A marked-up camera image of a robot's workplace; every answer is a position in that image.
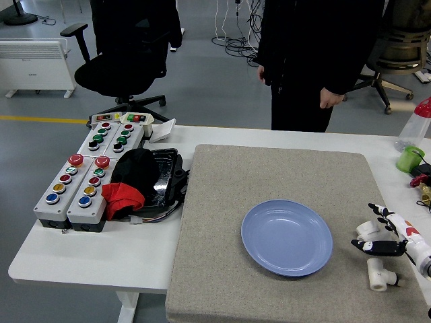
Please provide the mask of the person's left hand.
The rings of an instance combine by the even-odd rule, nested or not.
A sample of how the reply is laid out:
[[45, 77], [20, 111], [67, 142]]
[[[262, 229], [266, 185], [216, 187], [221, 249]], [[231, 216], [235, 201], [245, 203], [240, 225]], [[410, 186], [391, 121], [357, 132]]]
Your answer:
[[344, 96], [344, 94], [334, 94], [324, 87], [320, 92], [319, 106], [322, 109], [334, 107], [343, 101]]

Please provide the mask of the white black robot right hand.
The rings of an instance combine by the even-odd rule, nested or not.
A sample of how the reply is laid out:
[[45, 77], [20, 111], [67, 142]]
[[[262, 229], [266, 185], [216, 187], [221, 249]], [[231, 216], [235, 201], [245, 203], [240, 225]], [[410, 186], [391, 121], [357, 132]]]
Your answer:
[[364, 242], [352, 240], [351, 244], [371, 256], [402, 256], [404, 254], [416, 266], [419, 274], [430, 280], [430, 246], [419, 231], [400, 214], [384, 206], [369, 203], [368, 206], [380, 217], [378, 220], [393, 232], [398, 240]]

